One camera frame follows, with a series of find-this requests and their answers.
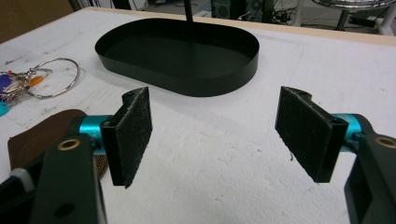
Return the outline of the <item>black speaker box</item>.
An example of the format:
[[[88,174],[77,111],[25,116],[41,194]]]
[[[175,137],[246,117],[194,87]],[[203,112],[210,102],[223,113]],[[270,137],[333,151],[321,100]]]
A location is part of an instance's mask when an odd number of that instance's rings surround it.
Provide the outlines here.
[[[212,17],[219,19],[229,19],[231,16],[231,1],[230,0],[212,0],[211,9]]]

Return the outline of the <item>bunch of keys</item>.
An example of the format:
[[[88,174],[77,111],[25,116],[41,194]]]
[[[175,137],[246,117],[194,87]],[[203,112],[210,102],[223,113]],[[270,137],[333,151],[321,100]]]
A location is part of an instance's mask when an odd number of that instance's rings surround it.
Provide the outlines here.
[[[52,72],[48,68],[30,68],[27,72],[0,72],[0,117],[9,109],[26,98],[32,96],[31,89],[42,82]]]

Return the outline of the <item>black upright rod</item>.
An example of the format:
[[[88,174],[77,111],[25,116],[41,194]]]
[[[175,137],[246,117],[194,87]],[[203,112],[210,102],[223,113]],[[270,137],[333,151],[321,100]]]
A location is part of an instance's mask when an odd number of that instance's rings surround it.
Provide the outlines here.
[[[188,28],[190,30],[193,29],[193,16],[192,16],[192,9],[191,9],[191,0],[183,0],[184,3],[184,10],[186,14],[186,21],[188,24]]]

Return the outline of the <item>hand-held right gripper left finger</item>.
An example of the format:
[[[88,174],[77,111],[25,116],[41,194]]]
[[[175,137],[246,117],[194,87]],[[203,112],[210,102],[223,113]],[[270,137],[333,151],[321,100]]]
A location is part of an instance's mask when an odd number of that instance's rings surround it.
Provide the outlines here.
[[[114,115],[86,116],[78,133],[92,140],[93,154],[106,156],[114,186],[129,188],[137,173],[152,132],[149,89],[139,88],[121,96]]]

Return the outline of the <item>white stand leg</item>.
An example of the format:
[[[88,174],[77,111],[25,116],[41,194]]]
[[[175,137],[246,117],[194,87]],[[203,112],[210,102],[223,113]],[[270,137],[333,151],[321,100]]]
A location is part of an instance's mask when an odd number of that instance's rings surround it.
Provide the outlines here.
[[[389,7],[389,10],[386,13],[385,17],[383,19],[378,19],[375,22],[376,30],[381,35],[394,36],[394,33],[391,29],[391,25],[395,18],[396,18],[396,0]]]

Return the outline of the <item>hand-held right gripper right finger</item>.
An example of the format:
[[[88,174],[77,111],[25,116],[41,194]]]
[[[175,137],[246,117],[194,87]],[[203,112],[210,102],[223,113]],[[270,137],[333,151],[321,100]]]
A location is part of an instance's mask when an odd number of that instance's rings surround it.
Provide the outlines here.
[[[329,183],[338,154],[353,134],[361,134],[351,114],[330,114],[306,91],[281,87],[276,131],[297,162],[315,183]]]

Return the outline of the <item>brown leather wallet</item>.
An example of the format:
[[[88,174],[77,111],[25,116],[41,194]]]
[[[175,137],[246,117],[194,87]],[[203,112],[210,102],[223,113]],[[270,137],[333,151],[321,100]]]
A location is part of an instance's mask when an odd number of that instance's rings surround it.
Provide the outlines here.
[[[44,119],[33,128],[10,137],[7,141],[11,176],[24,176],[26,166],[64,138],[75,119],[87,114],[79,109],[68,109]]]

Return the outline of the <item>black oval metal tray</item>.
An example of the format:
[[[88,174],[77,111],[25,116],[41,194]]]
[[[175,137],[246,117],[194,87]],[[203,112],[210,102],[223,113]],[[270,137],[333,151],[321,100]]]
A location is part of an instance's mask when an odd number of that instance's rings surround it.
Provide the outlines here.
[[[254,77],[260,43],[236,27],[153,18],[110,30],[95,51],[111,72],[186,96],[212,97]]]

